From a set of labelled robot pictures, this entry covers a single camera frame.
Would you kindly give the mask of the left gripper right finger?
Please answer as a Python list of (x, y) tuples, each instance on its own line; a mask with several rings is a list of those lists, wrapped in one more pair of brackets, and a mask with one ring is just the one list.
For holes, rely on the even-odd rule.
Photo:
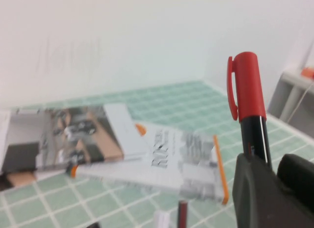
[(278, 166), (277, 177), (300, 201), (314, 200), (314, 164), (295, 154), (285, 154)]

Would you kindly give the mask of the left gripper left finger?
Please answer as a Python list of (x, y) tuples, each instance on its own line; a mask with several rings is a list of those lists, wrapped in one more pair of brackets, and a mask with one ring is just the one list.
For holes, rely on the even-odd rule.
[(233, 201), (239, 228), (312, 228), (314, 201), (300, 201), (255, 156), (237, 157)]

